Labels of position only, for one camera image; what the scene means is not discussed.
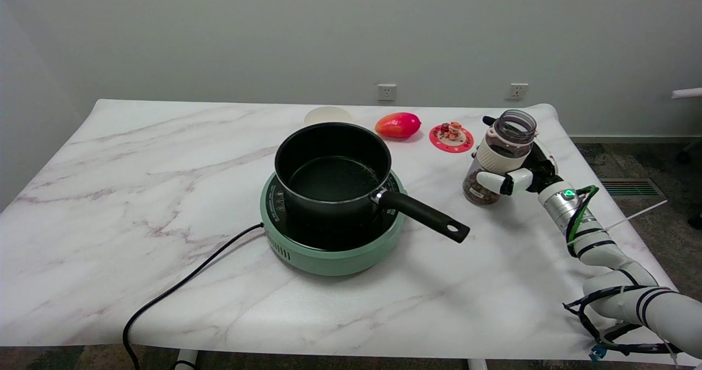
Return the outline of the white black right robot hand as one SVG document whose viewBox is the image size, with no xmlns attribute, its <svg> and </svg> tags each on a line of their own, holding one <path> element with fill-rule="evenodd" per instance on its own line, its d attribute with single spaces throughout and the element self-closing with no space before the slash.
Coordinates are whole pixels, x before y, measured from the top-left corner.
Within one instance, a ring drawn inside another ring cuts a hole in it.
<svg viewBox="0 0 702 370">
<path fill-rule="evenodd" d="M 483 117 L 487 129 L 477 146 L 471 179 L 477 190 L 511 196 L 541 192 L 559 180 L 552 153 L 537 139 L 534 117 L 507 110 L 499 117 Z"/>
</svg>

